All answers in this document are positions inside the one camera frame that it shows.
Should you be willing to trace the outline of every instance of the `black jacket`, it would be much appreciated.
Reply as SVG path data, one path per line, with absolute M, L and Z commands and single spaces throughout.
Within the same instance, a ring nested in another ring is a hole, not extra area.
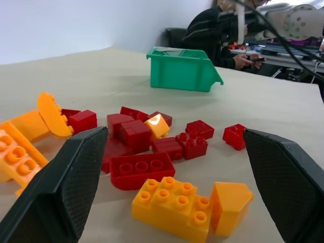
M 217 18 L 221 12 L 221 8 L 216 7 L 198 14 L 188 26 L 181 48 L 203 50 L 214 66 L 235 69 L 235 61 L 233 59 L 235 55 L 227 48 L 222 48 L 216 39 L 204 37 L 201 34 L 205 30 L 217 29 Z

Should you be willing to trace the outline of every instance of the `desk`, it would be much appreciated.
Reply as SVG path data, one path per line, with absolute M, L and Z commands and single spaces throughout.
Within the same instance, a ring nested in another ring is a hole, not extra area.
M 324 106 L 318 87 L 217 68 L 224 85 L 209 93 L 153 89 L 149 85 L 150 61 L 145 54 L 109 48 L 64 57 L 0 66 L 0 113 L 10 119 L 34 109 L 38 94 L 48 91 L 63 108 L 90 109 L 100 125 L 106 115 L 129 106 L 147 113 L 173 116 L 170 135 L 184 131 L 188 122 L 202 119 L 215 128 L 207 155 L 175 163 L 176 176 L 210 196 L 215 181 L 246 183 L 255 200 L 239 228 L 222 243 L 282 243 L 258 192 L 246 151 L 236 151 L 224 141 L 225 127 L 241 123 L 298 142 L 324 167 Z M 48 159 L 59 149 L 37 145 Z M 14 182 L 0 185 L 0 218 L 15 201 Z M 135 191 L 120 191 L 102 173 L 80 243 L 184 242 L 136 221 L 131 215 Z M 216 242 L 209 236 L 208 242 Z
M 256 51 L 252 50 L 231 50 L 232 53 L 234 54 L 243 54 L 245 53 L 246 55 L 251 55 L 254 53 L 258 53 Z M 264 58 L 266 58 L 265 63 L 271 64 L 271 65 L 277 65 L 280 67 L 288 67 L 288 68 L 297 68 L 301 69 L 301 67 L 290 57 L 289 54 L 278 54 L 278 55 L 262 55 Z M 314 71 L 315 70 L 315 62 L 314 61 L 304 61 L 300 60 L 302 64 L 304 64 L 306 67 L 308 67 L 310 70 Z M 317 67 L 317 72 L 324 72 L 324 65 L 320 64 Z

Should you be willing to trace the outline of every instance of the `white wall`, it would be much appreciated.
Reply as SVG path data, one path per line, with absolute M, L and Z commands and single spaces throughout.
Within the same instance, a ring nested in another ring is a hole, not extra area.
M 147 52 L 211 0 L 2 0 L 0 64 L 109 46 Z

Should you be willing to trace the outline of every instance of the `black cable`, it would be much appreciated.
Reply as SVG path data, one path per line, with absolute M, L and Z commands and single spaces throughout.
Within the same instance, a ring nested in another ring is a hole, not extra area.
M 233 0 L 233 2 L 240 4 L 242 6 L 244 6 L 245 8 L 247 8 L 248 10 L 252 11 L 254 14 L 256 14 L 257 16 L 259 16 L 260 18 L 263 19 L 263 21 L 266 23 L 266 27 L 278 38 L 279 42 L 281 43 L 281 45 L 285 48 L 285 50 L 289 53 L 289 55 L 291 56 L 291 58 L 301 67 L 303 68 L 306 72 L 308 72 L 309 74 L 315 76 L 316 78 L 318 78 L 319 80 L 321 80 L 322 82 L 324 82 L 324 76 L 313 72 L 312 70 L 308 69 L 304 64 L 302 64 L 299 59 L 292 53 L 292 51 L 289 49 L 289 46 L 291 46 L 292 48 L 294 48 L 295 46 L 291 45 L 288 41 L 286 41 L 284 38 L 282 38 L 279 33 L 274 29 L 273 25 L 257 10 L 253 9 L 251 6 L 247 5 L 246 3 L 242 3 L 240 0 Z M 316 55 L 314 55 L 316 58 L 316 60 L 321 61 L 322 62 L 322 58 L 317 57 Z

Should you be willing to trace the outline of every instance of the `black chair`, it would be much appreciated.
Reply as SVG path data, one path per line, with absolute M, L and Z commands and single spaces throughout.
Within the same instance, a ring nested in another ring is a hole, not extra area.
M 185 28 L 167 28 L 168 47 L 181 48 L 182 39 L 185 37 L 186 32 L 187 29 Z

